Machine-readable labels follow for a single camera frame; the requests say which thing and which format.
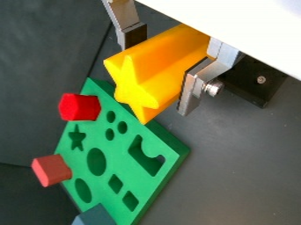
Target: metal bracket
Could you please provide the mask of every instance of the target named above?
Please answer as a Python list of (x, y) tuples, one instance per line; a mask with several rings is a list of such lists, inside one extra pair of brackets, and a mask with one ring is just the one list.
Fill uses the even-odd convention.
[(139, 21), (133, 0), (102, 0), (109, 12), (122, 50), (147, 39), (147, 25)]
[(182, 116), (189, 115), (198, 107), (204, 92), (213, 97), (221, 92), (224, 83), (216, 77), (232, 69), (245, 56), (238, 49), (214, 38), (210, 39), (208, 54), (216, 60), (205, 57), (185, 73), (178, 103)]

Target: shape hole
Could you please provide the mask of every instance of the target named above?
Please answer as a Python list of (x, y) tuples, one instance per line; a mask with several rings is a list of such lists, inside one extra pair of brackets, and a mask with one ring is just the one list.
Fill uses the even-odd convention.
[(118, 131), (119, 131), (121, 134), (126, 134), (126, 132), (127, 132), (127, 124), (126, 124), (126, 122), (122, 121), (118, 124)]
[(113, 123), (117, 119), (117, 115), (115, 115), (115, 112), (114, 111), (109, 111), (107, 113), (107, 120), (110, 123)]
[(115, 193), (119, 193), (122, 187), (123, 187), (123, 183), (119, 180), (118, 176), (115, 174), (113, 174), (111, 179), (109, 181), (109, 185), (111, 187), (111, 189), (114, 190)]
[(114, 139), (114, 136), (115, 136), (114, 131), (111, 129), (107, 129), (106, 131), (107, 140), (111, 141)]
[(142, 142), (142, 137), (137, 135), (131, 142), (129, 153), (141, 167), (149, 172), (153, 177), (155, 177), (162, 165), (165, 164), (166, 159), (163, 155), (158, 155), (157, 157), (147, 157), (142, 149)]
[(126, 207), (133, 212), (139, 204), (139, 201), (138, 201), (137, 197), (134, 196), (134, 194), (131, 192), (127, 192), (122, 201), (123, 201)]
[(103, 152), (98, 148), (90, 150), (87, 164), (95, 176), (101, 176), (105, 173), (107, 161)]
[(86, 184), (86, 182), (79, 178), (75, 180), (75, 189), (77, 189), (77, 192), (81, 196), (81, 199), (86, 203), (90, 203), (91, 200), (93, 200), (91, 190), (90, 190), (90, 187)]

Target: gray surface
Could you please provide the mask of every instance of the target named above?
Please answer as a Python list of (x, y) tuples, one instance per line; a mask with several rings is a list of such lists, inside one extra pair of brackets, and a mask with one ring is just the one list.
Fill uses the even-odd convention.
[(0, 224), (66, 225), (79, 214), (59, 185), (47, 189), (28, 167), (0, 163)]
[(110, 24), (101, 1), (0, 1), (0, 162), (54, 153), (58, 103), (79, 92)]
[[(139, 12), (150, 36), (177, 24), (142, 7)], [(93, 77), (111, 80), (102, 60), (118, 51), (111, 30)], [(265, 110), (225, 91), (205, 97), (188, 118), (173, 105), (157, 121), (192, 153), (141, 224), (301, 224), (301, 82), (288, 78)], [(27, 224), (43, 224), (35, 220)]]

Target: star-shaped hole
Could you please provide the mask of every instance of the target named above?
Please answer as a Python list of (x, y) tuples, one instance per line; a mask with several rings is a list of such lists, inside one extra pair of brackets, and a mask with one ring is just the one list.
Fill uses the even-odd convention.
[(74, 131), (70, 132), (68, 135), (72, 140), (71, 149), (75, 150), (77, 148), (79, 148), (79, 150), (83, 151), (83, 139), (86, 138), (86, 133), (81, 132), (78, 124), (75, 125)]

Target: blue object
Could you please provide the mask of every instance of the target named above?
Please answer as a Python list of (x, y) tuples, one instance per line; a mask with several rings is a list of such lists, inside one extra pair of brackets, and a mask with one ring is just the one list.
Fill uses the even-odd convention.
[(102, 204), (97, 205), (90, 210), (79, 214), (72, 221), (72, 225), (97, 225), (97, 224), (98, 225), (117, 224)]

